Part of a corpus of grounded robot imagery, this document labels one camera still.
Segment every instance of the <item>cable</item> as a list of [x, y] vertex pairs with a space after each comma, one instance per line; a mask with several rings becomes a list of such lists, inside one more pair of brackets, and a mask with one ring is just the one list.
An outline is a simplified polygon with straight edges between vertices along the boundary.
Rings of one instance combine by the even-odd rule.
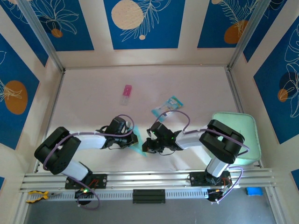
[[165, 112], [161, 113], [161, 114], [157, 117], [157, 119], [156, 119], [156, 121], [155, 121], [154, 123], [156, 123], [156, 122], [159, 120], [159, 118], [160, 118], [163, 114], [168, 113], [168, 112], [179, 112], [179, 113], [182, 113], [183, 115], [185, 115], [185, 116], [188, 118], [188, 123], [187, 123], [187, 125], [183, 128], [183, 133], [185, 133], [185, 129], [186, 129], [186, 128], [189, 126], [189, 124], [190, 124], [190, 117], [188, 116], [188, 114], [186, 114], [186, 113], [184, 113], [184, 112], [181, 112], [181, 111], [178, 111], [178, 110], [170, 110], [170, 111], [165, 111]]
[[58, 142], [57, 145], [55, 145], [55, 147], [48, 154], [45, 161], [43, 162], [43, 169], [48, 170], [46, 167], [46, 164], [47, 164], [49, 158], [54, 154], [56, 149], [58, 149], [58, 147], [70, 137], [78, 136], [78, 135], [99, 135], [99, 136], [111, 136], [111, 137], [125, 137], [125, 136], [130, 135], [133, 132], [133, 129], [135, 127], [134, 121], [132, 120], [132, 118], [130, 116], [128, 116], [126, 114], [120, 114], [117, 117], [120, 117], [120, 116], [128, 117], [132, 121], [132, 129], [128, 133], [126, 133], [126, 134], [105, 134], [105, 133], [95, 133], [95, 132], [80, 132], [80, 133], [69, 134], [68, 136], [64, 137], [60, 142]]
[[[126, 114], [120, 114], [118, 115], [117, 117], [120, 117], [120, 116], [124, 116], [124, 117], [127, 117], [131, 120], [132, 122], [132, 129], [128, 132], [128, 133], [125, 133], [125, 134], [105, 134], [105, 133], [95, 133], [95, 132], [80, 132], [80, 133], [73, 133], [73, 134], [69, 134], [68, 136], [64, 137], [60, 142], [58, 142], [54, 148], [51, 150], [51, 152], [48, 154], [48, 156], [46, 157], [46, 159], [44, 160], [43, 162], [43, 169], [44, 170], [48, 170], [47, 167], [46, 167], [46, 164], [47, 162], [49, 161], [49, 158], [54, 154], [54, 152], [58, 149], [58, 147], [60, 145], [62, 145], [67, 139], [69, 139], [70, 137], [73, 137], [73, 136], [79, 136], [79, 135], [99, 135], [99, 136], [111, 136], [111, 137], [125, 137], [125, 136], [128, 136], [130, 135], [132, 132], [133, 132], [133, 129], [135, 127], [135, 124], [134, 124], [134, 121], [133, 119], [126, 115]], [[68, 176], [69, 178], [71, 178], [73, 181], [77, 182], [78, 184], [82, 185], [83, 187], [87, 188], [88, 190], [90, 190], [95, 196], [96, 198], [98, 199], [98, 205], [97, 207], [94, 207], [94, 208], [89, 208], [89, 207], [82, 207], [83, 209], [86, 209], [86, 210], [96, 210], [99, 208], [100, 206], [100, 198], [99, 196], [95, 193], [94, 190], [92, 190], [90, 187], [88, 187], [87, 185], [85, 185], [84, 183], [82, 183], [81, 181], [71, 177], [71, 176]]]
[[159, 152], [160, 155], [172, 155], [174, 154], [176, 151], [173, 151], [172, 153], [169, 153], [169, 154], [161, 154], [161, 152]]
[[228, 191], [221, 197], [219, 198], [219, 200], [217, 200], [216, 202], [212, 202], [212, 203], [219, 203], [220, 201], [222, 201], [231, 191], [232, 189], [235, 187], [235, 185], [237, 185], [239, 183], [239, 180], [241, 179], [242, 175], [243, 175], [243, 168], [242, 167], [229, 167], [228, 169], [231, 169], [231, 168], [238, 168], [241, 170], [241, 174], [240, 176], [238, 177], [238, 179], [236, 180], [236, 182], [228, 189]]
[[93, 193], [93, 195], [98, 199], [98, 205], [96, 207], [82, 207], [79, 203], [79, 198], [77, 198], [77, 204], [78, 204], [78, 207], [81, 207], [83, 209], [86, 209], [86, 210], [97, 210], [100, 206], [100, 197], [97, 195], [97, 193], [95, 193], [95, 191], [93, 189], [91, 189], [90, 187], [88, 187], [86, 184], [82, 183], [81, 181], [78, 181], [77, 179], [71, 177], [71, 176], [68, 176], [70, 179], [72, 179], [74, 182], [77, 182], [78, 184], [82, 185], [83, 187], [87, 188], [90, 192]]
[[223, 188], [225, 188], [225, 186], [226, 186], [226, 182], [225, 182], [225, 179], [223, 178], [223, 183], [224, 183], [224, 187]]
[[227, 136], [227, 135], [225, 135], [225, 134], [222, 134], [222, 133], [220, 133], [220, 132], [218, 132], [218, 131], [215, 131], [215, 130], [212, 130], [212, 129], [208, 129], [208, 128], [207, 128], [207, 129], [200, 129], [199, 132], [211, 132], [211, 133], [214, 133], [214, 134], [216, 134], [216, 135], [222, 136], [223, 138], [225, 138], [225, 139], [227, 139], [227, 140], [230, 140], [230, 141], [232, 141], [233, 143], [235, 143], [235, 144], [237, 144], [237, 145], [239, 145], [239, 146], [241, 146], [241, 147], [244, 147], [244, 148], [246, 149], [246, 151], [244, 151], [244, 152], [242, 152], [242, 153], [239, 153], [238, 156], [243, 155], [243, 154], [249, 152], [249, 147], [248, 147], [248, 146], [246, 146], [246, 145], [242, 144], [241, 142], [239, 142], [239, 141], [237, 141], [237, 140], [235, 140], [235, 139], [233, 139], [233, 138], [231, 138], [231, 137], [229, 137], [229, 136]]

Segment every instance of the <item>metal frame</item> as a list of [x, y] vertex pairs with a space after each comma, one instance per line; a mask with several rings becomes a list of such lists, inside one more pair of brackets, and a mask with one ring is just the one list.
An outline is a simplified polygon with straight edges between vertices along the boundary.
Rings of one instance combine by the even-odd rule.
[[[259, 21], [261, 20], [266, 8], [268, 7], [271, 0], [260, 1], [254, 10], [251, 19], [249, 20], [248, 26], [246, 27], [239, 43], [237, 44], [235, 51], [232, 55], [230, 63], [225, 69], [228, 78], [228, 83], [231, 88], [231, 92], [235, 101], [238, 112], [244, 113], [242, 101], [238, 94], [238, 89], [234, 81], [232, 74], [232, 68], [237, 59], [242, 54], [248, 41], [250, 40], [253, 32], [255, 31]], [[61, 70], [65, 71], [52, 43], [50, 42], [47, 34], [42, 28], [37, 16], [35, 15], [30, 4], [26, 0], [17, 0], [18, 6], [24, 17], [30, 24], [35, 35], [41, 42], [42, 46], [53, 59], [55, 65]], [[49, 126], [52, 120], [54, 110], [56, 108], [58, 96], [62, 87], [64, 74], [60, 80], [59, 88], [55, 97], [54, 105], [51, 111], [51, 115], [48, 122], [48, 127], [44, 135], [44, 139], [48, 133]], [[246, 169], [244, 170], [243, 177], [241, 178], [237, 187], [265, 187], [275, 220], [277, 223], [285, 224], [286, 218], [283, 213], [282, 206], [279, 202], [275, 186], [276, 181], [274, 174], [269, 168], [261, 168], [262, 162], [259, 161], [260, 168]], [[34, 172], [38, 171], [39, 161], [36, 161]], [[174, 198], [202, 198], [206, 197], [205, 191], [207, 188], [191, 187], [188, 175], [190, 172], [199, 172], [202, 170], [190, 170], [190, 171], [171, 171], [171, 172], [106, 172], [107, 177], [107, 188], [97, 190], [97, 193], [101, 195], [101, 199], [105, 200], [128, 200], [131, 199], [131, 192], [133, 189], [165, 189], [166, 192]], [[232, 182], [235, 182], [237, 177], [240, 175], [239, 170], [230, 170]], [[62, 197], [53, 198], [52, 200], [74, 200], [69, 195], [73, 195], [74, 190], [66, 190], [64, 188], [66, 177], [63, 175], [52, 175], [51, 173], [35, 173], [25, 174], [23, 183], [21, 185], [19, 197], [19, 206], [16, 210], [12, 224], [23, 223], [25, 220], [28, 204], [25, 201], [28, 199], [28, 191], [34, 189], [40, 190], [51, 190], [51, 191], [62, 191]], [[200, 195], [196, 195], [195, 192], [202, 192]]]
[[[240, 176], [240, 170], [230, 169], [232, 182]], [[107, 174], [106, 189], [133, 190], [133, 189], [217, 189], [219, 187], [191, 187], [188, 176], [190, 172], [204, 172], [204, 170], [184, 170], [169, 172], [97, 172]], [[64, 188], [66, 176], [49, 173], [25, 174], [20, 192], [31, 190], [72, 191]], [[244, 169], [243, 176], [237, 185], [245, 187], [272, 187], [275, 186], [273, 172], [269, 168]]]
[[263, 14], [265, 13], [266, 9], [268, 8], [270, 2], [271, 2], [271, 0], [260, 0], [258, 2], [239, 42], [237, 43], [237, 46], [236, 46], [235, 51], [230, 59], [230, 62], [228, 63], [229, 70], [233, 68], [234, 64], [240, 58], [240, 56], [243, 53], [245, 47], [247, 46], [249, 40], [251, 39], [255, 29], [257, 28], [260, 20], [262, 19]]
[[42, 27], [41, 23], [39, 22], [35, 12], [33, 11], [31, 5], [28, 3], [27, 0], [16, 0], [16, 3], [24, 15], [25, 19], [27, 20], [28, 24], [30, 25], [31, 29], [35, 33], [37, 39], [47, 52], [47, 54], [52, 58], [54, 64], [60, 69], [61, 72], [64, 71], [64, 66], [62, 65], [56, 50], [50, 41], [46, 31]]

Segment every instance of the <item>blue sponge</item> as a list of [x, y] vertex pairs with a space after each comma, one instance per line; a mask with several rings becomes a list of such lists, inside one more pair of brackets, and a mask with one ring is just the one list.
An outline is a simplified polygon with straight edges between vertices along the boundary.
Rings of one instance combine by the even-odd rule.
[[249, 196], [262, 196], [263, 189], [262, 188], [246, 188], [246, 194]]

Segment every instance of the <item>pliers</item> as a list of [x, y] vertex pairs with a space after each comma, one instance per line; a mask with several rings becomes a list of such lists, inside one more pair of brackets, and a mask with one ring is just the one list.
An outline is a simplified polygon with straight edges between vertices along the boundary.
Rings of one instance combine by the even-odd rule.
[[56, 195], [60, 195], [62, 194], [62, 192], [49, 192], [49, 191], [39, 191], [39, 190], [33, 190], [33, 191], [30, 191], [28, 192], [29, 195], [32, 195], [32, 194], [40, 194], [42, 195], [42, 197], [39, 197], [38, 199], [35, 199], [35, 200], [27, 200], [26, 202], [27, 203], [36, 203], [36, 202], [39, 202], [41, 200], [47, 200], [49, 199], [50, 197], [53, 197], [53, 196], [56, 196]]

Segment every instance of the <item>light green box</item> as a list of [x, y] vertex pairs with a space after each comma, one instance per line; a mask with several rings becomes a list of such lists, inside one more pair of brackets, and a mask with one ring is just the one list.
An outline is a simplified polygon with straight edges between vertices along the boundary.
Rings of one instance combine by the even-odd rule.
[[222, 122], [228, 127], [242, 134], [245, 138], [244, 145], [248, 146], [250, 151], [243, 154], [235, 160], [235, 165], [250, 165], [261, 159], [261, 147], [257, 135], [256, 121], [251, 115], [243, 113], [217, 112], [213, 119]]

